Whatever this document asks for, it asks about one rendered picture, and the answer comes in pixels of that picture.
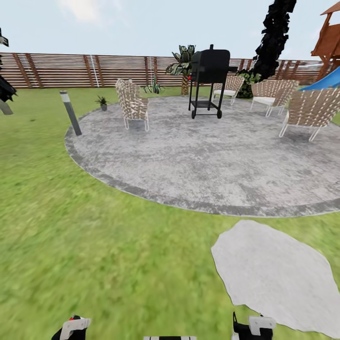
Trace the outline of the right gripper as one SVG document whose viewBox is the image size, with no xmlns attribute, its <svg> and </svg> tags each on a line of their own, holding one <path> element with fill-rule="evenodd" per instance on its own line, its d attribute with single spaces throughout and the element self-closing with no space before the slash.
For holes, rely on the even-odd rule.
<svg viewBox="0 0 340 340">
<path fill-rule="evenodd" d="M 240 324 L 233 313 L 233 328 L 234 332 L 238 333 L 239 340 L 272 340 L 272 331 L 268 328 L 260 328 L 260 336 L 253 335 L 248 324 Z"/>
</svg>

